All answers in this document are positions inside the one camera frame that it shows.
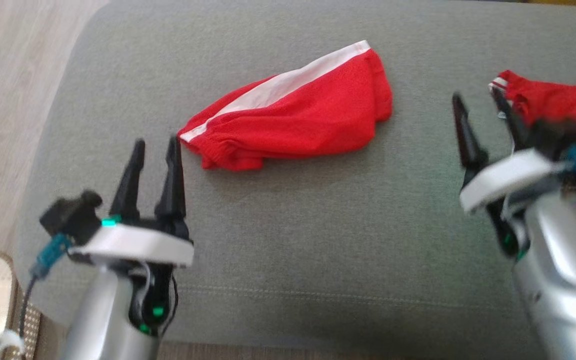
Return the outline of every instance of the wooden floor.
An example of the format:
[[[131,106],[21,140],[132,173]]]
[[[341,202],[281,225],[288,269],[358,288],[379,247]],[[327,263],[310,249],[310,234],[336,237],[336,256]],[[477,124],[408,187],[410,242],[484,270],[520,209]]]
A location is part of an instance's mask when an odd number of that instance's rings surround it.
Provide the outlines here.
[[[109,0],[0,0],[0,250],[12,252],[23,189],[77,36]],[[45,321],[38,359],[57,357],[66,331]],[[303,350],[165,343],[160,360],[370,359]]]

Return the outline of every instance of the red cloth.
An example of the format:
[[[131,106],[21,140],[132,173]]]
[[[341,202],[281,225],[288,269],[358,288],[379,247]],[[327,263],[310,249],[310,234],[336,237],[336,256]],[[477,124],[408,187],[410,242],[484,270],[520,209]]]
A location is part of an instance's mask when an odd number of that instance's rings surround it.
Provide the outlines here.
[[[188,121],[178,136],[204,169],[261,169],[363,148],[393,111],[382,61],[366,41],[246,85]]]
[[[499,73],[491,85],[505,90],[505,98],[512,101],[512,109],[528,125],[538,119],[576,120],[576,85],[528,80],[510,70]]]

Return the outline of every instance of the robotic arm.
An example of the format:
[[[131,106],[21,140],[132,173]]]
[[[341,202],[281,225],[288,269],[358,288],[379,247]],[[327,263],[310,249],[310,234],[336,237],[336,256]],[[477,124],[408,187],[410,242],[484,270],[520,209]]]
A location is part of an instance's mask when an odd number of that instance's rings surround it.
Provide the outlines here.
[[[137,140],[109,218],[96,215],[100,196],[84,191],[79,198],[60,198],[39,220],[53,239],[62,239],[71,260],[98,269],[68,333],[62,360],[154,360],[175,315],[178,292],[172,272],[189,267],[194,257],[184,220],[180,145],[176,137],[170,139],[166,182],[154,218],[142,218],[137,209],[144,151],[144,141]],[[45,261],[41,255],[38,259],[42,267]]]
[[[489,164],[453,95],[461,165],[459,196],[466,212],[485,208],[526,314],[551,360],[576,360],[576,211],[566,200],[576,188],[576,123],[524,125],[503,94],[493,98],[509,129],[514,153]]]

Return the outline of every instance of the gray couch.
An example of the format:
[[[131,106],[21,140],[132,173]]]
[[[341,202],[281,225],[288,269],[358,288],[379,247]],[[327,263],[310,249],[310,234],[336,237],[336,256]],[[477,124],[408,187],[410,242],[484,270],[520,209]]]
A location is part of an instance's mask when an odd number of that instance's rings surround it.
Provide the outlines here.
[[[576,7],[429,0],[124,0],[77,41],[18,221],[22,284],[48,241],[38,218],[95,189],[106,214],[137,137],[150,212],[167,139],[227,92],[367,39],[394,93],[366,148],[261,171],[201,169],[184,149],[195,264],[178,271],[170,340],[367,349],[419,358],[538,359],[483,214],[463,214],[451,95],[509,151],[487,84],[512,69],[576,84]],[[32,301],[68,324],[93,269],[63,260]]]

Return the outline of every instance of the green led light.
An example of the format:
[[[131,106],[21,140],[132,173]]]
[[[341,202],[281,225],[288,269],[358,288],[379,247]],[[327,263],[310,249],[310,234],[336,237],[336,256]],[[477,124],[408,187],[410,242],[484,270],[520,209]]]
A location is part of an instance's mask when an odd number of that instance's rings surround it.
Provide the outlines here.
[[[101,220],[101,226],[105,228],[112,228],[116,226],[117,223],[121,223],[122,217],[121,215],[112,215],[109,218],[105,218]]]
[[[117,225],[117,221],[114,221],[114,219],[105,218],[101,220],[101,226],[105,228],[109,228],[115,225]]]
[[[158,318],[162,317],[164,315],[164,308],[161,306],[157,306],[157,307],[153,308],[152,314]]]
[[[517,262],[518,262],[519,260],[521,260],[521,259],[524,257],[524,255],[526,255],[526,251],[525,251],[525,250],[519,251],[519,253],[517,254]]]

